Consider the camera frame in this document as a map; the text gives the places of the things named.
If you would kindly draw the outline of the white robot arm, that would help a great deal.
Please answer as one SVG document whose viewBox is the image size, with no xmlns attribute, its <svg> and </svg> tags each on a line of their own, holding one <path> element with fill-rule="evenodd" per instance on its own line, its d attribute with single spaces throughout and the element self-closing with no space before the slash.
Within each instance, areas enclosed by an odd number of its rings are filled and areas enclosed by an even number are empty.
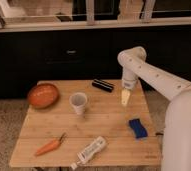
<svg viewBox="0 0 191 171">
<path fill-rule="evenodd" d="M 141 78 L 170 101 L 165 115 L 161 171 L 191 171 L 191 82 L 148 64 L 146 56 L 141 46 L 118 54 L 122 87 L 132 90 Z"/>
</svg>

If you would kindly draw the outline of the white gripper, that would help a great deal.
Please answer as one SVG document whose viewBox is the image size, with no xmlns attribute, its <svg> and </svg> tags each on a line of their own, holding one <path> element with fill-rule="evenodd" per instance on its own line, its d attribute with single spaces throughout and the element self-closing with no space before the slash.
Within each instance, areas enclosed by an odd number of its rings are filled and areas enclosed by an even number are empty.
<svg viewBox="0 0 191 171">
<path fill-rule="evenodd" d="M 127 106 L 131 92 L 129 90 L 133 90 L 137 84 L 136 79 L 127 80 L 125 78 L 122 79 L 122 87 L 124 88 L 121 93 L 121 103 L 123 106 Z"/>
</svg>

